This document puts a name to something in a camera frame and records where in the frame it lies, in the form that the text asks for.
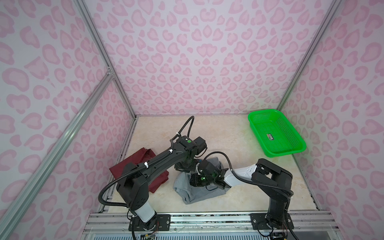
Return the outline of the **grey long sleeve shirt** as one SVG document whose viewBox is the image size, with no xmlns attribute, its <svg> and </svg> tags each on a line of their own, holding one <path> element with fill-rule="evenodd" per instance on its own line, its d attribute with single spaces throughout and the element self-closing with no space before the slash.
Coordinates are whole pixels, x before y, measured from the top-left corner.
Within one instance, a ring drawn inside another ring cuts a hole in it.
<svg viewBox="0 0 384 240">
<path fill-rule="evenodd" d="M 198 166 L 199 163 L 196 165 L 194 172 L 180 173 L 176 177 L 173 185 L 173 190 L 182 198 L 186 205 L 225 195 L 226 192 L 230 190 L 230 187 L 220 189 L 213 183 L 208 183 L 207 185 L 199 187 L 191 185 L 191 180 L 193 180 L 193 182 L 196 182 L 197 180 L 201 181 L 201 178 L 203 177 L 202 174 L 198 174 Z"/>
</svg>

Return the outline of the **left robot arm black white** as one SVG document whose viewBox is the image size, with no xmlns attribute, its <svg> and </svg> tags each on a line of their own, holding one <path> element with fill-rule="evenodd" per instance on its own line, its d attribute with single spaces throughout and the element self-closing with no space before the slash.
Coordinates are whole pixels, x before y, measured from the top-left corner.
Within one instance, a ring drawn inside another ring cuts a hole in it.
<svg viewBox="0 0 384 240">
<path fill-rule="evenodd" d="M 195 156 L 207 148 L 206 141 L 201 137 L 192 140 L 187 136 L 176 136 L 170 142 L 171 146 L 167 150 L 152 159 L 137 165 L 127 164 L 122 175 L 101 190 L 98 201 L 105 206 L 127 208 L 145 230 L 155 229 L 158 220 L 156 211 L 149 203 L 149 185 L 172 166 L 179 172 L 194 172 L 198 164 Z M 123 203 L 104 199 L 106 191 L 114 185 Z"/>
</svg>

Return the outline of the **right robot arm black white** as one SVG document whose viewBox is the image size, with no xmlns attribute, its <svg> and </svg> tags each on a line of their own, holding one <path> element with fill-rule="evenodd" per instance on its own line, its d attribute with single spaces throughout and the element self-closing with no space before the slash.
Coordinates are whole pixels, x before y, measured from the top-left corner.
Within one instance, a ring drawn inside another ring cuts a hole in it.
<svg viewBox="0 0 384 240">
<path fill-rule="evenodd" d="M 261 224 L 267 229 L 291 229 L 288 214 L 291 197 L 292 174 L 266 160 L 259 159 L 255 165 L 241 169 L 221 168 L 207 160 L 197 165 L 190 178 L 193 187 L 215 186 L 220 190 L 248 184 L 259 187 L 269 198 L 269 208 Z"/>
</svg>

